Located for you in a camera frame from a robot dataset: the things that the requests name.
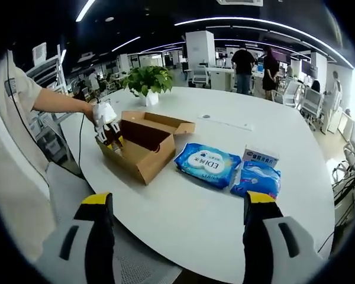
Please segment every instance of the white round table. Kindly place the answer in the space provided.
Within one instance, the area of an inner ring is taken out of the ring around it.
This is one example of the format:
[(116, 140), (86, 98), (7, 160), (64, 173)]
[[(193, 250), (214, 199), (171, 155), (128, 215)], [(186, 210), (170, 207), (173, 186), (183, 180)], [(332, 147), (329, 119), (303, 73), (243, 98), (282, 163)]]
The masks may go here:
[[(191, 135), (175, 137), (176, 152), (185, 143), (213, 146), (242, 157), (246, 144), (278, 153), (281, 190), (277, 204), (313, 236), (318, 250), (334, 229), (330, 176), (320, 148), (300, 113), (277, 103), (223, 91), (172, 89), (158, 105), (141, 106), (129, 91), (108, 95), (115, 112), (147, 110), (196, 122)], [(75, 160), (82, 115), (62, 122)], [(242, 283), (243, 198), (192, 182), (171, 161), (144, 186), (106, 159), (95, 142), (93, 125), (82, 130), (81, 168), (96, 193), (113, 193), (114, 215), (141, 241), (176, 264), (206, 277)], [(321, 250), (330, 253), (331, 237)]]

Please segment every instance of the green leaves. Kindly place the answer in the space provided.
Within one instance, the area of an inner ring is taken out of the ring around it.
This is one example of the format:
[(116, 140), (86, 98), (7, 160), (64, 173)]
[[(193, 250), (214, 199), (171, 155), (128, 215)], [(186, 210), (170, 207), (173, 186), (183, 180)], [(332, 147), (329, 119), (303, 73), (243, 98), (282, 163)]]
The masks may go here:
[(172, 76), (169, 71), (160, 66), (147, 66), (142, 68), (133, 68), (129, 72), (129, 76), (124, 78), (121, 82), (122, 87), (135, 94), (135, 92), (142, 93), (147, 96), (149, 89), (155, 93), (166, 92), (172, 89)]

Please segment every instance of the white flower pot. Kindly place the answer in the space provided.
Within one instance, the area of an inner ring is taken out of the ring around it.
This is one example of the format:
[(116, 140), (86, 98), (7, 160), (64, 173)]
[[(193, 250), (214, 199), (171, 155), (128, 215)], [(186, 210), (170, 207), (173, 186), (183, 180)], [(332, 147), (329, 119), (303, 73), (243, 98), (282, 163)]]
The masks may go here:
[(147, 96), (142, 95), (142, 93), (138, 94), (140, 96), (140, 102), (144, 106), (151, 106), (151, 105), (156, 105), (159, 102), (159, 94), (154, 93), (151, 90), (149, 90), (149, 93)]

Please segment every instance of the woman in black dress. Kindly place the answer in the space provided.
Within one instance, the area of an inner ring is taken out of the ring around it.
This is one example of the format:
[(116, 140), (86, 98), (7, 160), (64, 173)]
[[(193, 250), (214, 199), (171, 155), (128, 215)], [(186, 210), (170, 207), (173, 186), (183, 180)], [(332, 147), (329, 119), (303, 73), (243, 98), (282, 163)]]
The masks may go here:
[(266, 91), (266, 99), (272, 101), (271, 90), (276, 90), (276, 77), (279, 73), (279, 64), (272, 55), (271, 47), (266, 46), (263, 51), (266, 54), (263, 65), (263, 89)]

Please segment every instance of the box flap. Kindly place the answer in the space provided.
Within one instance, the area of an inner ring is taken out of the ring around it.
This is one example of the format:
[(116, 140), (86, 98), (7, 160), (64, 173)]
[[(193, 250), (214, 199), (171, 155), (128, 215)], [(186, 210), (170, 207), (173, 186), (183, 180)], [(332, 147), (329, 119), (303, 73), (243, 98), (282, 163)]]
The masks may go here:
[(142, 111), (123, 111), (122, 119), (160, 129), (171, 134), (193, 133), (196, 126), (195, 123), (190, 121)]

